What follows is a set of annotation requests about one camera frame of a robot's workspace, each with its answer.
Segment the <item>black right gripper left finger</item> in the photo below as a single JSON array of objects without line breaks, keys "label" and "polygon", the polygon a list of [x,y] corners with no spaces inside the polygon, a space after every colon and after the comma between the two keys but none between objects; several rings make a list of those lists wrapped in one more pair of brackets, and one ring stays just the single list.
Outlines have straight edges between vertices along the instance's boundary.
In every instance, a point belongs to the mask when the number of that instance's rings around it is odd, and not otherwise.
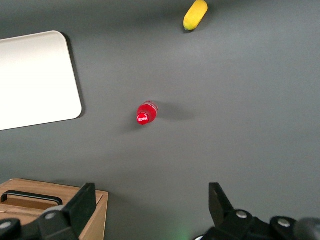
[{"label": "black right gripper left finger", "polygon": [[2,240],[78,240],[96,210],[96,186],[86,183],[62,209],[44,212],[22,225],[17,218],[0,221]]}]

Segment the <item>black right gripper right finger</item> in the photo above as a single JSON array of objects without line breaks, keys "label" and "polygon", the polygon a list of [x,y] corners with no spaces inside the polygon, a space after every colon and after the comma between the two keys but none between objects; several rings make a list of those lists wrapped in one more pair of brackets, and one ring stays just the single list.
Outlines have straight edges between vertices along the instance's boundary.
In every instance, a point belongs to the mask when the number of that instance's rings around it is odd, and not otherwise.
[{"label": "black right gripper right finger", "polygon": [[235,209],[221,185],[209,184],[208,206],[214,223],[197,240],[318,240],[320,219],[305,217],[295,220],[275,216],[269,223],[243,209]]}]

